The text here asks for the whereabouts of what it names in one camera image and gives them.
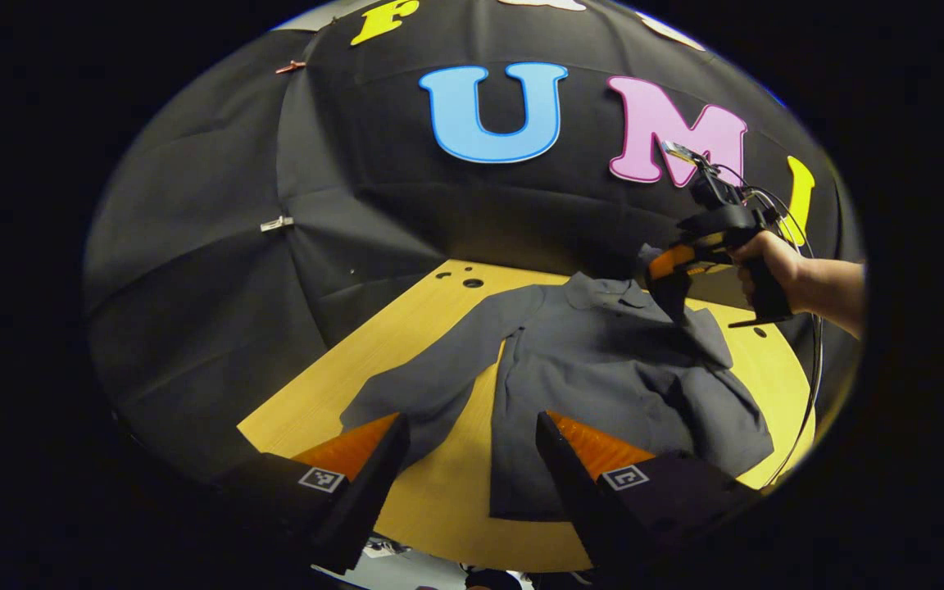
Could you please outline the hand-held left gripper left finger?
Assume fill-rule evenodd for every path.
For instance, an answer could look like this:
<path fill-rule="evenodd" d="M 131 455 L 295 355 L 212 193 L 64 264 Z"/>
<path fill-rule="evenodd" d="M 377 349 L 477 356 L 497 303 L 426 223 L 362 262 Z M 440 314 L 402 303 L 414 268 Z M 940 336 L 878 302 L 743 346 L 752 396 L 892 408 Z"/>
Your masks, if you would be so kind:
<path fill-rule="evenodd" d="M 295 456 L 262 452 L 226 473 L 226 504 L 304 565 L 345 574 L 374 532 L 409 447 L 407 415 L 393 412 Z"/>

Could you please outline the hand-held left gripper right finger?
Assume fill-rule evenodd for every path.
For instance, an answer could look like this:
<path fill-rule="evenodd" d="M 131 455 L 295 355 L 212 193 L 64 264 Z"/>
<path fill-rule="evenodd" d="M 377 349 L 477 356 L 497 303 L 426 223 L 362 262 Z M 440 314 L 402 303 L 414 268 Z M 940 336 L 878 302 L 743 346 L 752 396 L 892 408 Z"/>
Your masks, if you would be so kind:
<path fill-rule="evenodd" d="M 535 442 L 566 518 L 603 574 L 670 559 L 760 500 L 692 453 L 651 453 L 558 412 L 539 412 Z"/>

